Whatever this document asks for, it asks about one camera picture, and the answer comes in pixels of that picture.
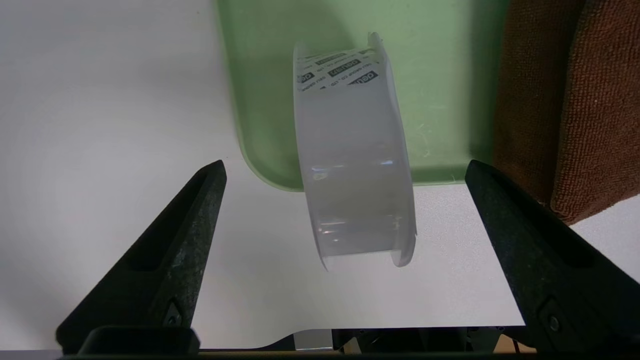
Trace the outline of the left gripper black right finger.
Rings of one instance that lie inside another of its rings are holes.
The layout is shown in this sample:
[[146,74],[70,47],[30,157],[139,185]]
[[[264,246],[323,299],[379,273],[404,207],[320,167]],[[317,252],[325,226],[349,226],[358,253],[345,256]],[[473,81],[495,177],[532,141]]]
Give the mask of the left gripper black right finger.
[[639,354],[637,281],[493,166],[465,184],[538,354]]

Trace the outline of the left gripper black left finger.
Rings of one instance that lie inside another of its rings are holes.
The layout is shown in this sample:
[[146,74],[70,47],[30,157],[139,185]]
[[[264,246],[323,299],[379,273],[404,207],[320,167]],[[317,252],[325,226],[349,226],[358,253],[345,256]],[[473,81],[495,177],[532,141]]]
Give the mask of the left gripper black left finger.
[[227,172],[199,169],[75,309],[55,339],[65,356],[196,356],[195,308]]

